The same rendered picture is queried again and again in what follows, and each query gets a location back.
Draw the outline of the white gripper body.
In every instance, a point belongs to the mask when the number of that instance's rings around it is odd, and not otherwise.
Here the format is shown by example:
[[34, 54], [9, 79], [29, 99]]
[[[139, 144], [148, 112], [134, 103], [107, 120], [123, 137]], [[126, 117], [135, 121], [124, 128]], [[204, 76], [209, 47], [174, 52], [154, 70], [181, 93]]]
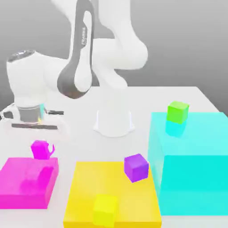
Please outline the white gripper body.
[[25, 140], [68, 140], [68, 126], [60, 122], [41, 124], [7, 123], [7, 133], [13, 138]]

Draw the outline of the small yellow cube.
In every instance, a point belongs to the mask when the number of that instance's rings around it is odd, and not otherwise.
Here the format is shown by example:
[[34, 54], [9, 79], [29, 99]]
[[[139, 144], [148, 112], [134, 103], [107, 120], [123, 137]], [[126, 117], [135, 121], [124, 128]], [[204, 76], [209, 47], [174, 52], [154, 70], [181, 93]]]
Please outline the small yellow cube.
[[98, 194], [93, 206], [93, 224], [113, 228], [118, 208], [118, 198], [114, 195]]

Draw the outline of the small purple cube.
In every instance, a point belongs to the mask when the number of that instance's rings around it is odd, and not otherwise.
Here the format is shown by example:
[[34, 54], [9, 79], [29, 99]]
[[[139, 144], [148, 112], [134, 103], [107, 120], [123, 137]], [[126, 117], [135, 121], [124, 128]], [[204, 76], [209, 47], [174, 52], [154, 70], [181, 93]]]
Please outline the small purple cube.
[[132, 183], [146, 179], [149, 173], [149, 163], [141, 154], [125, 157], [124, 172]]

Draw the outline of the small green cube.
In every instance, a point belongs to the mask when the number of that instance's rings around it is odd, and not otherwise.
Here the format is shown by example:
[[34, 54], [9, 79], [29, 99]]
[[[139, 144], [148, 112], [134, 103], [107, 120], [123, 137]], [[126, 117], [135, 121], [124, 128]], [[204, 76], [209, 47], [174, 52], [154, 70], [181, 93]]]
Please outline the small green cube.
[[189, 104], [173, 101], [167, 108], [167, 120], [174, 123], [183, 124], [188, 117], [188, 111]]

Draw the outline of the large magenta box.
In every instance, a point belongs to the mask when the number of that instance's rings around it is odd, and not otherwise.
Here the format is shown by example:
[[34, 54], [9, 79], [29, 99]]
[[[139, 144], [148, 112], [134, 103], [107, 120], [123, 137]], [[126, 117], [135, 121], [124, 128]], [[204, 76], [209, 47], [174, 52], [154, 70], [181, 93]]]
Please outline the large magenta box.
[[57, 158], [8, 158], [0, 170], [0, 209], [46, 209], [59, 173]]

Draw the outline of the large yellow box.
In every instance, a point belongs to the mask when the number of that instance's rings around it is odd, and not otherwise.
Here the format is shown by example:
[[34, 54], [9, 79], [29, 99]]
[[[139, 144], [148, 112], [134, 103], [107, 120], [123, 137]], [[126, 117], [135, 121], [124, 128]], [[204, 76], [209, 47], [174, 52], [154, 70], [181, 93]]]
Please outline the large yellow box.
[[114, 228], [161, 228], [152, 174], [133, 183], [124, 173], [123, 162], [76, 163], [64, 228], [103, 228], [93, 225], [93, 203], [97, 194], [118, 197]]

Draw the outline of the large cyan box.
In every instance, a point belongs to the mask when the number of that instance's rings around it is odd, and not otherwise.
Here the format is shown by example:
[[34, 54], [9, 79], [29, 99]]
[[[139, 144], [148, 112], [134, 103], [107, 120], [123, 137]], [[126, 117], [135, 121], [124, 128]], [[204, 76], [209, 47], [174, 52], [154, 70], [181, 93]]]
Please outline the large cyan box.
[[228, 216], [228, 117], [151, 115], [148, 161], [163, 216]]

